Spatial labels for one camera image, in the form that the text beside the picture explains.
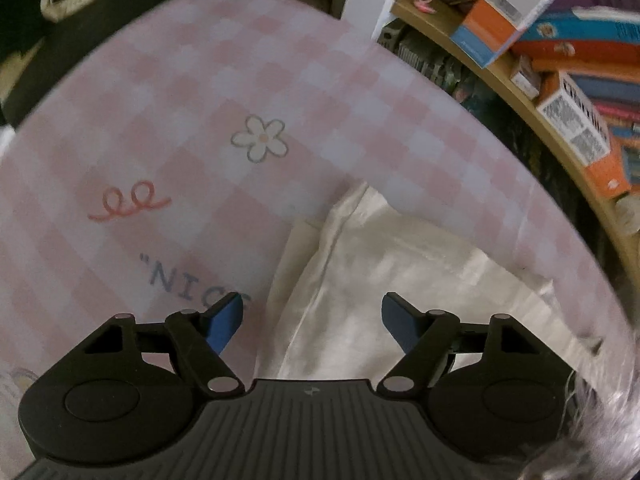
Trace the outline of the cream white t-shirt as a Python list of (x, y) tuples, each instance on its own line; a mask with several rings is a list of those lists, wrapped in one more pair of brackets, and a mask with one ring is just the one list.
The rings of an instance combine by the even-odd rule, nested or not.
[(500, 266), (361, 183), (326, 222), (295, 221), (267, 299), (255, 377), (377, 384), (402, 356), (382, 321), (389, 292), (467, 323), (510, 314), (587, 379), (603, 368), (598, 341), (570, 331), (550, 281)]

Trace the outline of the pink checkered desk mat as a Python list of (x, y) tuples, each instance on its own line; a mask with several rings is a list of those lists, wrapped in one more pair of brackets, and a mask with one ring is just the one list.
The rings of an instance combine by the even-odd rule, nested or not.
[(107, 41), (1, 144), (1, 474), (32, 453), (25, 389), (112, 315), (163, 321), (236, 290), (224, 358), (254, 378), (295, 221), (370, 185), (401, 214), (552, 283), (626, 391), (634, 335), (564, 214), (460, 104), (295, 0), (170, 0)]

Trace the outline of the white orange flat box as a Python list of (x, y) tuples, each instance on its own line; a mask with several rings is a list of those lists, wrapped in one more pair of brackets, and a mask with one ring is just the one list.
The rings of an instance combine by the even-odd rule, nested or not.
[(620, 144), (567, 72), (544, 78), (536, 109), (579, 160), (603, 197), (631, 192)]

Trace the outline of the white wooden bookshelf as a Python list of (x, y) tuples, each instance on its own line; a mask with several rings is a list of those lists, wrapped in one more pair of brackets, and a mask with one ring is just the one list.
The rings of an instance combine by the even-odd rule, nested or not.
[(588, 178), (585, 168), (582, 168), (570, 148), (544, 121), (535, 105), (510, 81), (511, 59), (503, 55), (487, 68), (477, 66), (472, 58), (450, 39), (451, 34), (461, 22), (460, 16), (440, 1), (435, 1), (434, 7), (436, 12), (428, 15), (416, 10), (410, 0), (344, 0), (341, 19), (355, 26), (366, 36), (376, 39), (382, 27), (393, 16), (401, 18), (480, 76), (489, 88), (497, 92), (498, 96), (521, 116), (564, 167), (608, 234), (628, 278), (638, 285), (638, 238), (623, 233), (616, 221), (612, 200), (606, 200), (598, 193), (593, 182)]

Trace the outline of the row of leaning books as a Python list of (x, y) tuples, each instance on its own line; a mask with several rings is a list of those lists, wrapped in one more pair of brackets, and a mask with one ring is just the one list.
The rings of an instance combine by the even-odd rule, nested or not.
[[(463, 18), (477, 2), (442, 1), (462, 6)], [(554, 0), (504, 53), (514, 59), (512, 82), (536, 103), (549, 75), (576, 81), (620, 144), (631, 192), (638, 190), (639, 0)]]

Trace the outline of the usmile white orange box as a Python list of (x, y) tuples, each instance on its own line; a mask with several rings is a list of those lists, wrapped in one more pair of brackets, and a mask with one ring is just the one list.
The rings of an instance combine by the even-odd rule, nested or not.
[(451, 41), (481, 68), (506, 50), (554, 0), (477, 0)]

